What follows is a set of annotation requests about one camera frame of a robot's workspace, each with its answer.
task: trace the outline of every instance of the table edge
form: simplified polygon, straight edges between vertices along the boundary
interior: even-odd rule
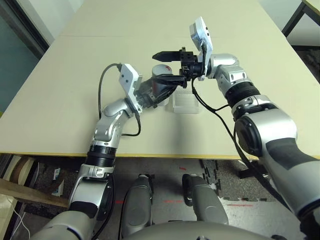
[[[308,5],[309,8],[311,8],[317,15],[320,16],[320,9],[317,9],[315,6],[313,6],[308,0],[302,0],[302,2],[306,5]]]
[[[0,154],[14,155],[34,155],[34,156],[57,156],[57,157],[86,157],[86,153],[64,153],[64,152],[9,152],[2,151]],[[221,159],[221,160],[240,160],[238,155],[215,155],[215,154],[157,154],[157,153],[117,153],[117,157],[124,158],[177,158],[177,159]],[[249,160],[258,160],[256,156],[247,155]],[[312,157],[320,160],[320,155]]]

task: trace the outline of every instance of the clear plastic box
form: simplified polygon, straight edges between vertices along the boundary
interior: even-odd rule
[[[192,93],[191,86],[183,88],[178,86],[172,94],[173,111],[179,114],[198,114],[199,102]]]

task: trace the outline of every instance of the white cable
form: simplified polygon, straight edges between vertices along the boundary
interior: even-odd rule
[[[21,219],[24,219],[25,215],[26,215],[26,212],[23,213]],[[11,237],[10,237],[10,240],[11,240],[11,239],[14,237],[14,235],[16,234],[18,228],[20,227],[20,224],[21,224],[21,220],[19,221],[19,224],[16,226],[15,230],[13,231],[13,233],[12,233],[12,235],[11,235]]]
[[[37,169],[36,169],[36,174],[35,174],[34,184],[36,183],[36,181],[37,181],[37,179],[38,179],[38,175],[39,175],[39,168],[40,168],[40,164],[39,164],[39,162],[38,162],[38,167],[37,167]],[[21,219],[24,219],[25,215],[26,215],[26,212],[24,212],[24,213],[23,213],[23,215],[22,215],[22,218],[21,218]],[[21,220],[19,221],[18,225],[17,225],[17,226],[16,226],[16,228],[14,229],[14,231],[13,231],[13,233],[12,233],[11,237],[10,237],[10,240],[13,238],[13,236],[14,236],[14,235],[15,235],[15,233],[17,232],[18,228],[20,227],[20,224],[21,224]]]
[[[39,162],[38,162],[38,167],[37,167],[37,169],[36,169],[36,175],[35,175],[35,179],[34,179],[34,184],[36,183],[36,181],[37,181],[37,179],[38,179],[39,167],[40,167],[40,165],[39,165]]]
[[[8,202],[11,204],[11,208],[12,208],[12,210],[14,211],[14,213],[17,214],[17,216],[20,218],[20,221],[21,221],[22,226],[24,226],[24,228],[28,231],[28,235],[29,235],[29,239],[30,239],[30,231],[29,231],[29,229],[26,227],[26,225],[24,224],[24,221],[22,220],[22,217],[19,215],[19,213],[17,213],[17,211],[16,211],[15,208],[14,208],[13,203],[9,200],[8,196],[5,195],[5,197],[6,197],[6,199],[8,200]]]

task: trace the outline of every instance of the table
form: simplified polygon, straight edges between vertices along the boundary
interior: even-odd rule
[[[282,30],[282,33],[286,37],[291,33],[304,14],[307,14],[320,26],[320,0],[302,0]]]
[[[0,118],[0,152],[85,156],[98,120],[102,70],[129,63],[147,80],[159,64],[153,54],[181,47],[197,53],[189,25],[201,15],[214,53],[237,56],[260,92],[294,119],[300,149],[319,157],[320,88],[277,26],[255,0],[201,5],[206,7],[185,0],[85,1]],[[180,64],[170,66],[177,74]],[[118,78],[115,69],[106,74],[103,106],[125,96]],[[195,86],[209,105],[226,104],[214,79]],[[221,116],[233,128],[230,109]],[[170,101],[142,113],[141,124],[138,137],[121,139],[117,156],[239,159],[220,120],[205,109],[173,113]],[[136,131],[131,118],[123,132]]]

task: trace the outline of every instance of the black cylindrical object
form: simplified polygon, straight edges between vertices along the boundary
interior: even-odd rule
[[[260,95],[259,90],[250,81],[240,82],[231,87],[225,94],[225,98],[232,108],[237,102],[242,99],[251,97],[253,95]]]
[[[86,154],[85,164],[98,167],[113,167],[117,149],[109,146],[91,145]]]

